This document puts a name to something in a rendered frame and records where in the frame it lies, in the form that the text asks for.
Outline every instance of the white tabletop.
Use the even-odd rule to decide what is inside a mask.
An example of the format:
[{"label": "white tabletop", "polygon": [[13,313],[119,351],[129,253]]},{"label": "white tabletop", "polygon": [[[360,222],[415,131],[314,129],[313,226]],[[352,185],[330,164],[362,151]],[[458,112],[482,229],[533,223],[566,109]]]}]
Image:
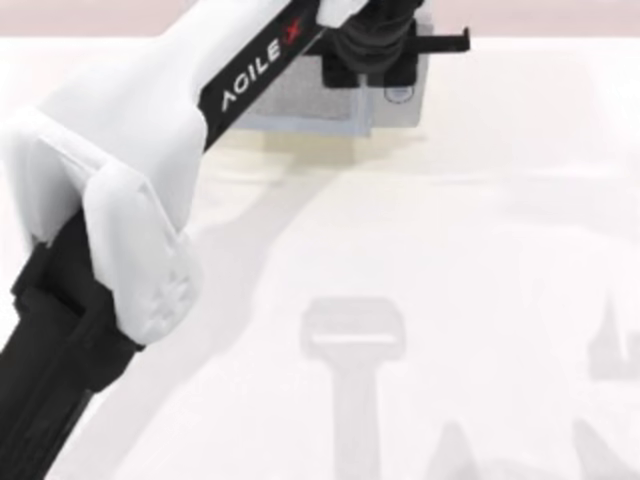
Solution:
[{"label": "white tabletop", "polygon": [[[139,41],[2,41],[0,115]],[[639,56],[481,39],[434,59],[417,130],[230,132],[189,226],[199,306],[51,478],[640,475]],[[0,218],[6,338],[25,255],[4,187]],[[369,377],[362,325],[395,343]],[[339,357],[310,358],[303,339],[332,331]]]}]

